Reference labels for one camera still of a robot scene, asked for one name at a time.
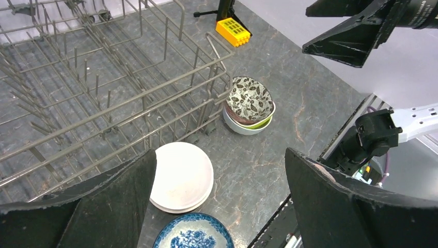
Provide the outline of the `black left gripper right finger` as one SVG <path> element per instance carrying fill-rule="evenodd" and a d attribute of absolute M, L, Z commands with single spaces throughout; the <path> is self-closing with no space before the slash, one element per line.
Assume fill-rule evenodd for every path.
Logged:
<path fill-rule="evenodd" d="M 305 247 L 437 247 L 437 202 L 360 182 L 293 149 L 285 170 Z"/>

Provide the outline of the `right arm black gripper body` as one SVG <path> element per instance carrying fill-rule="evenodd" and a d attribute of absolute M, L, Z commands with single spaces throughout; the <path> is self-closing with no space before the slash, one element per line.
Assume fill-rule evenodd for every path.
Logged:
<path fill-rule="evenodd" d="M 397 27 L 437 29 L 437 0 L 410 1 Z"/>

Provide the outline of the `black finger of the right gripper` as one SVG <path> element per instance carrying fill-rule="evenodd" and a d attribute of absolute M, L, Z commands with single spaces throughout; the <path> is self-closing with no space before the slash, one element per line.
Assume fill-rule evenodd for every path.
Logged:
<path fill-rule="evenodd" d="M 352 17 L 364 10 L 371 0 L 318 0 L 306 8 L 307 17 Z"/>
<path fill-rule="evenodd" d="M 302 52 L 361 68 L 370 52 L 386 42 L 408 5 L 409 1 L 374 0 L 360 13 L 304 44 Z"/>

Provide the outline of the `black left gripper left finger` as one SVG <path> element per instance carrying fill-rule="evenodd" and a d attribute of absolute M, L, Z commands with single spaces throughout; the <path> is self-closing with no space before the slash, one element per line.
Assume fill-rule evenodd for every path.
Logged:
<path fill-rule="evenodd" d="M 137 247 L 156 167 L 151 149 L 40 200 L 1 205 L 1 247 Z"/>

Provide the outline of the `floral brown patterned bowl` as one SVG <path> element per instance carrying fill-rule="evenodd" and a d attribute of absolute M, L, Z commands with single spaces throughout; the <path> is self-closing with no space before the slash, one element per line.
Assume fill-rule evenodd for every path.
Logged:
<path fill-rule="evenodd" d="M 258 80 L 235 76 L 225 110 L 238 123 L 253 125 L 274 113 L 274 101 L 269 90 Z"/>

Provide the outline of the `grey wire dish rack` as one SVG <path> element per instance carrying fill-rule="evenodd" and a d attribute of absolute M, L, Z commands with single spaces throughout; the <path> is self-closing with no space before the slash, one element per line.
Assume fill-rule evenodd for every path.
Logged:
<path fill-rule="evenodd" d="M 210 133 L 233 51 L 180 1 L 1 1 L 1 203 Z"/>

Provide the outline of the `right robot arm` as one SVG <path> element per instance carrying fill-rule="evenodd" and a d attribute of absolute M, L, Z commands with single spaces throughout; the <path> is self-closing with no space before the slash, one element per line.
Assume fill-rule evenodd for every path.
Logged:
<path fill-rule="evenodd" d="M 306 43 L 304 53 L 360 68 L 394 28 L 437 28 L 437 1 L 316 1 L 306 15 L 346 20 Z M 373 157 L 436 131 L 436 104 L 385 108 L 360 116 L 326 159 L 288 148 L 299 227 L 288 247 L 437 247 L 436 201 L 387 191 L 359 172 Z"/>

